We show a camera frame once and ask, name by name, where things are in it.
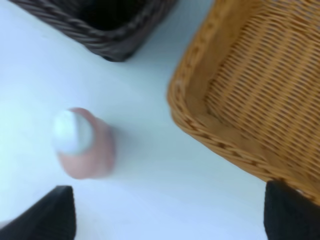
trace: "pink bottle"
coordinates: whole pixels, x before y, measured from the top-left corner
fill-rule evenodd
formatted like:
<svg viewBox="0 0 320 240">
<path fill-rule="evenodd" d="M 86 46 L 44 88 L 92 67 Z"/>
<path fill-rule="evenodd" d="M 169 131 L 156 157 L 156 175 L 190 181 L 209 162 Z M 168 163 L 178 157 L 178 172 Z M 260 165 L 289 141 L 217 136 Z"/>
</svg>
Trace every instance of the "pink bottle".
<svg viewBox="0 0 320 240">
<path fill-rule="evenodd" d="M 53 145 L 62 167 L 75 179 L 101 178 L 114 166 L 111 129 L 86 109 L 71 108 L 58 114 Z"/>
</svg>

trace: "woven rattan texture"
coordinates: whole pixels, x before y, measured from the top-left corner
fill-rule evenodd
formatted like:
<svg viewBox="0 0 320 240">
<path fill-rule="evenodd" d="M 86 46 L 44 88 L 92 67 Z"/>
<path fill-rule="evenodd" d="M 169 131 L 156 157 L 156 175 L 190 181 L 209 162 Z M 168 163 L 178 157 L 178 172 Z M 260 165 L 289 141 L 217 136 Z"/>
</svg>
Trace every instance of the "woven rattan texture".
<svg viewBox="0 0 320 240">
<path fill-rule="evenodd" d="M 286 181 L 319 204 L 320 1 L 240 1 L 247 19 L 215 66 L 220 56 L 209 50 L 216 36 L 233 35 L 219 25 L 241 14 L 236 2 L 217 0 L 189 47 L 168 93 L 172 116 L 245 171 Z M 216 71 L 202 76 L 210 59 Z"/>
<path fill-rule="evenodd" d="M 78 15 L 93 0 L 10 0 L 91 52 L 110 61 L 121 62 L 131 56 L 153 28 L 167 15 L 177 0 L 146 0 L 132 20 L 115 30 L 91 27 Z"/>
</svg>

